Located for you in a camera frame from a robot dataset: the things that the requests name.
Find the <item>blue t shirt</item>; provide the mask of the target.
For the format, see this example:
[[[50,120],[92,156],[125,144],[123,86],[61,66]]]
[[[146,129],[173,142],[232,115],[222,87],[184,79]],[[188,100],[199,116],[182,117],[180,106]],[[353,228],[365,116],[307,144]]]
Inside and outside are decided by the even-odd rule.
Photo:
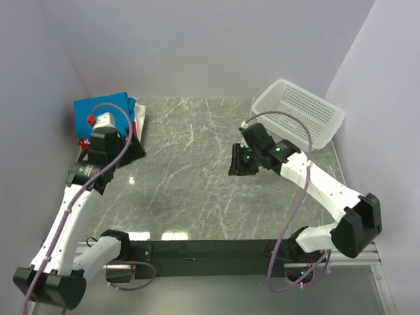
[[[99,96],[94,98],[86,98],[73,102],[75,116],[75,133],[79,138],[88,139],[91,136],[92,125],[88,124],[87,118],[92,114],[93,109],[102,103],[112,103],[121,108],[131,119],[131,123],[135,120],[135,102],[134,98],[129,97],[126,92],[111,94],[108,96]],[[113,106],[102,106],[94,112],[95,116],[99,116],[109,112],[113,115],[117,131],[124,137],[128,137],[126,128],[128,123],[125,116],[120,110]]]

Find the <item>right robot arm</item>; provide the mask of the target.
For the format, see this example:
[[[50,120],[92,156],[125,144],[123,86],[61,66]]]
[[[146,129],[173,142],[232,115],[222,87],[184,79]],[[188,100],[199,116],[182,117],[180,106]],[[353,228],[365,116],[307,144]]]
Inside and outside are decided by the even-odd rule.
[[[230,176],[256,175],[260,168],[271,170],[305,189],[334,220],[296,231],[288,245],[291,259],[302,262],[311,252],[327,249],[355,258],[381,233],[381,206],[376,196],[346,187],[292,142],[275,142],[261,123],[242,123],[240,133],[241,142],[232,146]]]

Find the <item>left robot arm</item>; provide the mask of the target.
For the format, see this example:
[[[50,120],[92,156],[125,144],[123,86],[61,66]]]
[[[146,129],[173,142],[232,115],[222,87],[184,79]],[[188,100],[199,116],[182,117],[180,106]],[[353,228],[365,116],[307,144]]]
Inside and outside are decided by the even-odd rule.
[[[114,127],[94,128],[89,147],[68,169],[62,203],[47,238],[30,265],[17,268],[12,279],[24,294],[21,314],[28,313],[30,302],[73,310],[104,265],[129,260],[129,235],[117,230],[103,232],[87,252],[75,256],[85,221],[115,170],[146,155],[135,133],[126,131],[123,137]]]

